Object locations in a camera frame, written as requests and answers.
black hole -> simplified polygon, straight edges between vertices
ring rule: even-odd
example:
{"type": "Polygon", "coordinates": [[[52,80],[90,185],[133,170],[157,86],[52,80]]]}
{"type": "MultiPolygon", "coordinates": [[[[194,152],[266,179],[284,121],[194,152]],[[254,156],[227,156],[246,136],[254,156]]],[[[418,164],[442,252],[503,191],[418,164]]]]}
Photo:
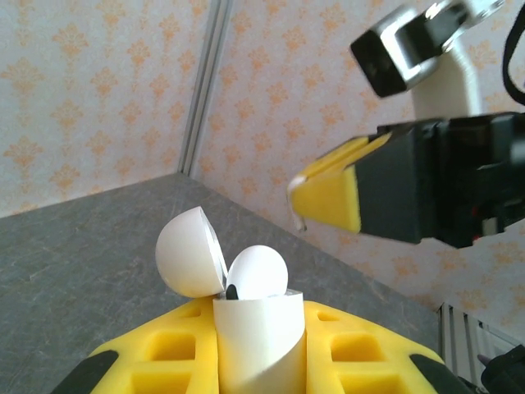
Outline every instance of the black hole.
{"type": "Polygon", "coordinates": [[[237,288],[235,285],[229,285],[226,289],[226,299],[227,300],[238,300],[239,296],[237,295],[237,288]]]}

orange floral pattern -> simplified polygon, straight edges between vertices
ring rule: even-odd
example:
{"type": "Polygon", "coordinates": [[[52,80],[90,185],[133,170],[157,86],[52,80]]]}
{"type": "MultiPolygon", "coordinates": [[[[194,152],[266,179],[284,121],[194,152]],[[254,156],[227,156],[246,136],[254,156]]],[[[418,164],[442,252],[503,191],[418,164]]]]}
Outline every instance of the orange floral pattern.
{"type": "Polygon", "coordinates": [[[62,129],[63,145],[62,154],[66,157],[71,154],[71,134],[75,129],[77,121],[84,114],[78,105],[75,105],[70,99],[59,105],[51,114],[51,117],[57,120],[62,129]]]}
{"type": "Polygon", "coordinates": [[[467,267],[467,260],[461,250],[443,250],[436,254],[441,258],[440,266],[443,273],[467,267]]]}
{"type": "Polygon", "coordinates": [[[491,245],[494,254],[495,270],[505,270],[509,265],[525,263],[525,250],[521,250],[518,242],[498,242],[491,245]]]}
{"type": "Polygon", "coordinates": [[[518,105],[505,93],[496,92],[485,97],[487,110],[490,112],[505,112],[519,110],[518,105]]]}
{"type": "Polygon", "coordinates": [[[355,234],[339,231],[337,234],[337,251],[336,254],[341,256],[345,252],[350,252],[353,245],[359,243],[359,238],[355,234]]]}
{"type": "Polygon", "coordinates": [[[62,53],[66,55],[67,69],[64,81],[66,89],[70,90],[75,84],[75,61],[82,52],[83,47],[88,46],[88,42],[74,23],[70,23],[65,29],[58,29],[58,34],[55,34],[52,40],[60,45],[62,53]]]}
{"type": "Polygon", "coordinates": [[[286,59],[282,68],[282,74],[285,74],[290,69],[289,64],[291,63],[293,56],[297,54],[301,47],[306,45],[306,36],[304,35],[301,26],[297,25],[294,28],[287,30],[282,35],[282,38],[286,43],[286,59]]]}
{"type": "Polygon", "coordinates": [[[227,166],[231,167],[240,159],[240,150],[237,145],[227,145],[222,152],[225,154],[227,166]]]}
{"type": "Polygon", "coordinates": [[[519,309],[525,308],[525,285],[516,285],[510,288],[514,294],[514,301],[519,309]]]}
{"type": "Polygon", "coordinates": [[[468,54],[472,59],[472,63],[480,71],[486,66],[497,64],[495,51],[491,48],[491,42],[484,39],[478,45],[471,45],[468,47],[468,54]]]}
{"type": "Polygon", "coordinates": [[[491,26],[492,31],[501,30],[501,28],[503,28],[504,26],[505,26],[505,19],[503,17],[496,16],[492,18],[492,26],[491,26]]]}
{"type": "Polygon", "coordinates": [[[419,273],[419,266],[413,257],[395,257],[392,259],[392,263],[394,263],[394,269],[398,274],[398,280],[419,273]]]}
{"type": "Polygon", "coordinates": [[[359,94],[363,100],[365,108],[365,118],[368,119],[379,107],[379,100],[370,90],[364,90],[359,94]]]}
{"type": "Polygon", "coordinates": [[[21,47],[26,47],[31,39],[30,30],[30,11],[34,11],[33,0],[22,0],[15,2],[18,7],[18,29],[16,36],[18,37],[21,47]]]}
{"type": "Polygon", "coordinates": [[[260,159],[263,153],[272,148],[272,140],[266,131],[257,133],[253,136],[252,140],[255,146],[255,155],[257,159],[260,159]]]}
{"type": "Polygon", "coordinates": [[[231,45],[230,55],[234,57],[238,51],[239,41],[242,39],[243,34],[252,27],[252,21],[248,12],[242,10],[231,17],[231,23],[235,30],[235,37],[231,45]]]}
{"type": "Polygon", "coordinates": [[[105,66],[100,72],[96,73],[91,79],[91,83],[95,85],[100,100],[100,113],[98,114],[98,122],[102,123],[106,119],[106,105],[112,89],[118,85],[115,74],[105,66]]]}
{"type": "Polygon", "coordinates": [[[36,156],[42,152],[43,148],[41,146],[35,142],[31,142],[27,136],[23,135],[17,144],[9,145],[9,149],[3,153],[4,158],[11,158],[20,169],[22,180],[21,190],[23,194],[30,192],[30,168],[33,166],[36,156]]]}
{"type": "Polygon", "coordinates": [[[275,187],[284,185],[288,181],[288,174],[286,174],[286,171],[282,166],[270,168],[269,173],[270,178],[272,179],[272,184],[275,187]]]}
{"type": "Polygon", "coordinates": [[[21,57],[13,65],[0,74],[1,78],[11,81],[13,89],[18,94],[19,114],[17,120],[24,128],[30,125],[30,97],[37,84],[44,80],[44,75],[36,66],[31,65],[26,57],[21,57]]]}
{"type": "Polygon", "coordinates": [[[301,76],[304,81],[304,94],[299,104],[299,109],[305,109],[310,101],[310,96],[315,91],[317,86],[325,81],[321,66],[318,63],[307,66],[301,71],[301,76]]]}
{"type": "Polygon", "coordinates": [[[325,8],[319,16],[322,18],[322,27],[324,30],[322,45],[319,48],[319,55],[321,56],[326,51],[329,39],[336,30],[346,22],[346,18],[345,12],[338,2],[331,7],[325,8]]]}
{"type": "MultiPolygon", "coordinates": [[[[195,55],[191,52],[190,49],[183,52],[177,61],[180,64],[180,69],[182,70],[182,76],[183,78],[187,78],[191,70],[193,70],[193,67],[195,66],[195,63],[197,62],[195,59],[195,55]]],[[[179,94],[183,94],[185,89],[185,85],[180,85],[179,88],[179,94]]]]}
{"type": "Polygon", "coordinates": [[[142,69],[142,65],[146,59],[151,56],[151,54],[149,52],[149,46],[144,43],[143,39],[139,39],[135,43],[132,43],[130,48],[127,50],[127,53],[130,55],[134,66],[134,82],[132,85],[132,90],[135,92],[139,83],[139,73],[142,69]]]}
{"type": "Polygon", "coordinates": [[[219,98],[219,106],[222,106],[226,102],[226,98],[227,98],[228,92],[231,89],[231,86],[237,80],[239,80],[239,78],[237,76],[237,71],[231,64],[224,66],[219,71],[219,76],[221,77],[221,82],[222,82],[222,95],[219,98]]]}
{"type": "Polygon", "coordinates": [[[106,58],[109,58],[113,51],[113,40],[118,22],[126,16],[126,11],[120,0],[102,0],[97,4],[96,9],[103,14],[104,25],[106,26],[104,53],[106,58]]]}
{"type": "Polygon", "coordinates": [[[327,104],[319,109],[322,114],[322,133],[320,138],[317,138],[317,147],[321,147],[326,142],[326,137],[333,129],[333,127],[345,120],[345,115],[339,103],[327,104]]]}
{"type": "Polygon", "coordinates": [[[302,6],[299,7],[299,19],[303,20],[305,19],[306,15],[308,14],[308,9],[310,9],[310,2],[311,0],[303,0],[301,3],[302,6]]]}
{"type": "Polygon", "coordinates": [[[487,308],[486,298],[479,289],[458,291],[457,295],[463,310],[474,311],[487,308]]]}
{"type": "Polygon", "coordinates": [[[248,91],[251,92],[257,83],[258,74],[264,66],[270,63],[270,57],[262,45],[250,52],[248,57],[252,61],[252,76],[248,85],[248,91]]]}
{"type": "Polygon", "coordinates": [[[162,49],[162,64],[165,66],[169,62],[170,46],[175,37],[175,34],[180,32],[179,22],[175,19],[175,14],[172,12],[158,24],[162,29],[162,36],[164,38],[164,47],[162,49]]]}
{"type": "Polygon", "coordinates": [[[249,98],[243,98],[235,104],[237,115],[239,116],[239,122],[235,129],[235,135],[241,135],[244,129],[244,124],[253,114],[255,114],[255,108],[249,98]]]}
{"type": "Polygon", "coordinates": [[[129,148],[131,145],[131,136],[133,134],[133,125],[137,121],[137,118],[142,114],[140,106],[134,101],[131,100],[122,110],[119,112],[124,120],[126,125],[126,132],[122,143],[126,148],[129,148]]]}
{"type": "Polygon", "coordinates": [[[202,168],[203,172],[211,172],[215,169],[215,164],[213,159],[209,156],[203,156],[199,159],[199,165],[202,168]]]}
{"type": "Polygon", "coordinates": [[[153,91],[153,96],[155,97],[155,101],[153,103],[153,117],[157,117],[158,104],[161,101],[164,92],[170,88],[170,82],[164,76],[164,74],[161,73],[157,78],[152,80],[151,84],[149,84],[149,87],[153,91]]]}
{"type": "Polygon", "coordinates": [[[255,183],[255,180],[251,176],[240,178],[239,184],[245,198],[257,193],[257,183],[255,183]]]}
{"type": "Polygon", "coordinates": [[[85,146],[91,150],[91,153],[95,158],[95,169],[93,174],[95,179],[100,178],[102,175],[103,156],[111,142],[112,140],[109,135],[102,130],[99,130],[97,131],[97,134],[89,138],[88,142],[85,144],[85,146]]]}
{"type": "Polygon", "coordinates": [[[70,166],[69,164],[63,164],[58,170],[56,170],[53,175],[49,178],[49,181],[54,183],[57,188],[60,190],[62,195],[62,200],[65,201],[68,199],[68,192],[70,191],[75,179],[80,176],[80,173],[76,168],[70,166]]]}
{"type": "Polygon", "coordinates": [[[273,122],[273,113],[288,99],[288,91],[282,82],[277,82],[266,89],[270,99],[270,110],[266,116],[266,126],[273,122]]]}
{"type": "Polygon", "coordinates": [[[266,3],[266,24],[262,30],[262,36],[267,39],[270,35],[270,25],[272,24],[272,19],[276,14],[283,8],[286,7],[286,0],[264,0],[266,3]]]}
{"type": "Polygon", "coordinates": [[[286,121],[283,125],[286,129],[285,153],[290,152],[293,144],[296,144],[300,137],[306,135],[306,127],[298,117],[286,121]]]}
{"type": "Polygon", "coordinates": [[[341,81],[337,86],[338,95],[341,95],[346,91],[346,88],[350,82],[350,77],[353,75],[354,71],[358,69],[358,63],[355,61],[354,57],[350,55],[348,50],[341,51],[340,55],[343,60],[345,73],[341,77],[341,81]]]}
{"type": "Polygon", "coordinates": [[[0,215],[174,172],[209,1],[7,3],[0,215]]]}
{"type": "Polygon", "coordinates": [[[226,126],[224,118],[219,112],[216,112],[208,118],[210,123],[210,128],[212,129],[213,134],[218,134],[226,126]]]}

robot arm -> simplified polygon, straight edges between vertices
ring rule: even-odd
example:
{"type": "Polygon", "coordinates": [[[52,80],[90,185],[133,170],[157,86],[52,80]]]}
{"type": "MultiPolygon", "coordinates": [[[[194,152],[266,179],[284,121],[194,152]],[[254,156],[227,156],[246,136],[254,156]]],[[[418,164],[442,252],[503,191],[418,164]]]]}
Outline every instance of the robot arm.
{"type": "Polygon", "coordinates": [[[500,1],[400,7],[352,43],[380,97],[411,91],[416,121],[380,126],[306,167],[288,188],[310,218],[352,232],[457,248],[525,218],[525,114],[481,116],[477,75],[458,37],[500,1]]]}

yellow foam block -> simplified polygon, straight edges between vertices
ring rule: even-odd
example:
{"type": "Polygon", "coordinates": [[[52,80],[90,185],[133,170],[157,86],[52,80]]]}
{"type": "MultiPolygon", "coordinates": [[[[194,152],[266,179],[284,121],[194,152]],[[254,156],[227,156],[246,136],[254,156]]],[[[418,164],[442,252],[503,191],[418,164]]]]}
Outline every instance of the yellow foam block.
{"type": "MultiPolygon", "coordinates": [[[[439,356],[377,324],[304,302],[308,394],[435,393],[409,356],[439,356]]],[[[93,394],[218,394],[212,298],[192,300],[100,346],[118,358],[93,394]]]]}
{"type": "Polygon", "coordinates": [[[295,213],[302,218],[360,232],[358,182],[352,164],[379,149],[389,138],[390,133],[373,141],[357,137],[309,164],[298,174],[305,181],[296,185],[289,195],[295,213]]]}

white ball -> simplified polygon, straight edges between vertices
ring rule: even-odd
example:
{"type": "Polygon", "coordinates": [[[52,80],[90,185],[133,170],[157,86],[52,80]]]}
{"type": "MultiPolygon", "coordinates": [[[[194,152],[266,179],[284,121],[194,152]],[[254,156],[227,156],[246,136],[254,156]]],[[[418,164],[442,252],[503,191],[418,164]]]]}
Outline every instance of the white ball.
{"type": "Polygon", "coordinates": [[[162,229],[155,259],[162,280],[175,293],[199,298],[224,291],[224,256],[201,207],[181,213],[162,229]]]}
{"type": "Polygon", "coordinates": [[[239,300],[283,296],[288,287],[285,260],[274,249],[255,245],[240,252],[231,264],[226,290],[234,285],[239,300]]]}

